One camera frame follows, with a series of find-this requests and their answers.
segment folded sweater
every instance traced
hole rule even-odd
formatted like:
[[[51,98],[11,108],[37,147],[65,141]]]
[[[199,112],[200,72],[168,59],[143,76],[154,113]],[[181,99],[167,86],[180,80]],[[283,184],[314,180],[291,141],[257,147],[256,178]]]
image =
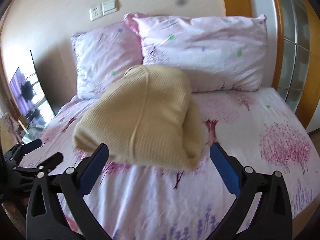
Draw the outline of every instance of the folded sweater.
[[[74,143],[86,152],[105,143],[118,163],[195,169],[204,134],[187,76],[177,68],[132,67],[84,114]]]

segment floral pillow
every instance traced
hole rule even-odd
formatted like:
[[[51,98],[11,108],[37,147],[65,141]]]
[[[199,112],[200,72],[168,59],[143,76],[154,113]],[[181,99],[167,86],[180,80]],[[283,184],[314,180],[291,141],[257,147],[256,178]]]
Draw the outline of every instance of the floral pillow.
[[[264,15],[247,17],[149,17],[128,14],[141,38],[144,65],[181,68],[193,92],[257,90],[267,52]]]
[[[79,98],[99,98],[130,67],[142,64],[140,39],[124,22],[75,34],[71,40]]]

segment bed sheet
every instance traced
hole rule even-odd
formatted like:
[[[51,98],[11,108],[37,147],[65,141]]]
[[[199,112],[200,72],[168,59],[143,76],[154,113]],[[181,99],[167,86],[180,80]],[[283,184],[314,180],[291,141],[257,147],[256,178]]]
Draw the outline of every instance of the bed sheet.
[[[273,88],[256,92],[214,91],[193,95],[203,121],[224,150],[243,166],[272,174],[279,170],[289,191],[292,215],[320,192],[320,158],[301,123]],[[42,132],[41,148],[26,155],[23,167],[62,152],[53,172],[76,167],[87,154],[74,149],[72,132],[96,99],[73,98]],[[59,196],[68,223],[79,231],[65,199]],[[235,197],[226,189],[209,158],[209,149],[194,171],[107,163],[85,202],[113,240],[202,240],[216,228]],[[240,231],[259,202],[256,196]]]

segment purple curtain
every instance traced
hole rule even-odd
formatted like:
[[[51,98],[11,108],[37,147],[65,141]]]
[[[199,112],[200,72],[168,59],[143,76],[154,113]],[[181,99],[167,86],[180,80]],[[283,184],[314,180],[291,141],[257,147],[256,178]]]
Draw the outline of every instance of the purple curtain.
[[[11,93],[17,101],[19,110],[22,115],[26,115],[33,108],[33,103],[31,101],[26,102],[21,95],[20,84],[22,84],[24,80],[25,76],[20,71],[20,68],[18,68],[9,83]]]

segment wooden floor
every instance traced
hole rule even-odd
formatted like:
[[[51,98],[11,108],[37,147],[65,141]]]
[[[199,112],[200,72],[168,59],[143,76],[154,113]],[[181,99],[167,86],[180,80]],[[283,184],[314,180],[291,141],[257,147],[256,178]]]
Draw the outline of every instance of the wooden floor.
[[[310,134],[310,138],[320,156],[320,130]],[[318,197],[293,220],[293,237],[305,227],[319,204],[320,195],[318,195]]]

